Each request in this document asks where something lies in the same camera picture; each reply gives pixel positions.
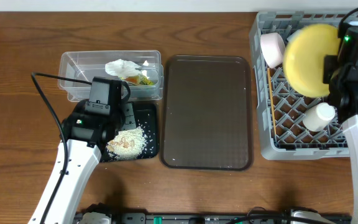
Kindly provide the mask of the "blue bowl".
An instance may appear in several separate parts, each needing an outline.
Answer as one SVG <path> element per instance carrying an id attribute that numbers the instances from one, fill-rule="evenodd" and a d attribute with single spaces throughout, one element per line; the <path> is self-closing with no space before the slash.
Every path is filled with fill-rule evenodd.
<path id="1" fill-rule="evenodd" d="M 298 29 L 298 30 L 296 30 L 294 33 L 292 33 L 291 35 L 289 35 L 289 36 L 287 37 L 288 43 L 290 43 L 290 42 L 292 42 L 293 40 L 295 40 L 295 39 L 300 35 L 301 32 L 302 32 L 302 30 L 301 30 L 301 29 Z"/>

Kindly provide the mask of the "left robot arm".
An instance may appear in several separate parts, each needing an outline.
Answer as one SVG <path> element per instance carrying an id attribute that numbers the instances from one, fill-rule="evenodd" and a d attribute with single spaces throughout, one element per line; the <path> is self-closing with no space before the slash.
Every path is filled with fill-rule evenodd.
<path id="1" fill-rule="evenodd" d="M 32 81 L 57 124 L 57 158 L 30 223 L 71 223 L 83 191 L 109 141 L 126 122 L 123 105 L 131 96 L 125 81 L 94 77 L 89 97 L 60 121 L 38 81 Z"/>

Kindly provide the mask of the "pink bowl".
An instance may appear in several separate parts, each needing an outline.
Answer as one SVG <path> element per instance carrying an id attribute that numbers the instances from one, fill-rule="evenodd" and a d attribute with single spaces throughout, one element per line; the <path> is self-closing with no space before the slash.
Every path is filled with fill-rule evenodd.
<path id="1" fill-rule="evenodd" d="M 285 43 L 278 33 L 262 34 L 260 36 L 260 47 L 269 68 L 275 68 L 282 64 L 285 53 Z"/>

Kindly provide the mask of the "yellow green snack wrapper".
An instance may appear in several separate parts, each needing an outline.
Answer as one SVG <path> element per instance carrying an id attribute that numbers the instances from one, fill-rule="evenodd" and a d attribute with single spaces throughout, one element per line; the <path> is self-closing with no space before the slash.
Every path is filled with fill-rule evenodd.
<path id="1" fill-rule="evenodd" d="M 136 75 L 125 78 L 124 80 L 131 85 L 154 85 L 154 82 L 144 75 Z"/>

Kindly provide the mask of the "white napkin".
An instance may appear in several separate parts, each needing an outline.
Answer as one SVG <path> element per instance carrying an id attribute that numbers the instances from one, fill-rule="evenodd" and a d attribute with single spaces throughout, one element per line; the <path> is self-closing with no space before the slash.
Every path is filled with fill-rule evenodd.
<path id="1" fill-rule="evenodd" d="M 132 61 L 118 59 L 112 62 L 108 62 L 105 65 L 105 72 L 108 75 L 125 79 L 139 75 L 140 68 L 140 65 Z"/>

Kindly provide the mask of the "yellow plate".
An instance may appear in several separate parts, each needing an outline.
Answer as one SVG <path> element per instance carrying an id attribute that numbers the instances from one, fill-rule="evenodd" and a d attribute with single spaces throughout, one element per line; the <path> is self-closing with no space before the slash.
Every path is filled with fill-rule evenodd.
<path id="1" fill-rule="evenodd" d="M 328 24 L 312 24 L 298 30 L 288 43 L 283 59 L 285 78 L 290 86 L 309 98 L 329 95 L 323 83 L 324 57 L 337 55 L 338 29 Z"/>

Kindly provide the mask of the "rice and food scraps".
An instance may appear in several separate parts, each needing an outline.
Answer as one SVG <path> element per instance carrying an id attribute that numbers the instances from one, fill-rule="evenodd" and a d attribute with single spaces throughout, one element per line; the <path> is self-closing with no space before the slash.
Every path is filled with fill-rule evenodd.
<path id="1" fill-rule="evenodd" d="M 119 131 L 119 134 L 108 142 L 108 154 L 119 161 L 136 159 L 147 145 L 144 130 L 139 126 L 135 129 Z"/>

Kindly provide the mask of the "wooden chopstick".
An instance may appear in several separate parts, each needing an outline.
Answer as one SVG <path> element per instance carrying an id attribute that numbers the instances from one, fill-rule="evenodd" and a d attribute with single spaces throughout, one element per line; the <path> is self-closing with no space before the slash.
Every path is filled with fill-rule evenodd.
<path id="1" fill-rule="evenodd" d="M 273 124 L 273 137 L 276 138 L 277 130 L 276 130 L 276 120 L 275 120 L 275 109 L 274 109 L 274 102 L 273 102 L 273 91 L 272 91 L 272 79 L 271 79 L 271 69 L 267 69 L 267 78 L 268 78 L 268 88 L 269 88 L 269 97 L 270 97 L 270 109 L 272 115 L 272 124 Z"/>

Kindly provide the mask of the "white cup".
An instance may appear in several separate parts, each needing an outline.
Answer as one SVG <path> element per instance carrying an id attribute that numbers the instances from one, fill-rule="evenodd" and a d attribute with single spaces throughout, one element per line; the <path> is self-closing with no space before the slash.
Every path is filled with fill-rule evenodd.
<path id="1" fill-rule="evenodd" d="M 328 103 L 319 103 L 305 112 L 303 124 L 312 132 L 323 130 L 335 117 L 335 108 Z"/>

